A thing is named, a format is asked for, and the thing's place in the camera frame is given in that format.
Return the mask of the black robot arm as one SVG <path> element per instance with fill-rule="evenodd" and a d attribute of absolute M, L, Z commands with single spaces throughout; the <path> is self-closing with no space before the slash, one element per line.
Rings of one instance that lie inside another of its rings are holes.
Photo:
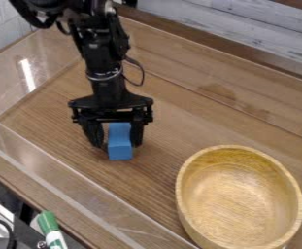
<path fill-rule="evenodd" d="M 90 144 L 102 146 L 102 124 L 128 123 L 130 145 L 140 146 L 144 127 L 153 122 L 153 99 L 126 88 L 124 63 L 136 60 L 126 56 L 129 37 L 113 0 L 8 1 L 33 27 L 57 27 L 73 38 L 92 94 L 72 100 L 69 107 Z"/>

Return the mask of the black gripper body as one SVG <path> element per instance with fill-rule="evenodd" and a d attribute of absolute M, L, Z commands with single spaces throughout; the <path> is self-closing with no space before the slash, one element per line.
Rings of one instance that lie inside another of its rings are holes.
<path fill-rule="evenodd" d="M 124 76 L 89 77 L 88 80 L 93 93 L 68 103 L 74 123 L 80 125 L 86 122 L 148 125 L 153 122 L 153 99 L 128 90 Z"/>

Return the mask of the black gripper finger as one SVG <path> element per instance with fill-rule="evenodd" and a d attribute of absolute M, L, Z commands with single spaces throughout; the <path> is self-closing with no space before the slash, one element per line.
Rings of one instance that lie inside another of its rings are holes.
<path fill-rule="evenodd" d="M 144 121 L 136 121 L 130 123 L 129 140 L 133 147 L 138 147 L 142 144 L 144 135 Z"/>
<path fill-rule="evenodd" d="M 84 135 L 85 135 L 89 143 L 92 144 L 92 146 L 96 148 L 101 148 L 102 144 L 104 144 L 102 124 L 96 122 L 96 121 L 82 119 L 80 121 L 80 126 L 81 126 L 81 130 L 84 132 Z"/>

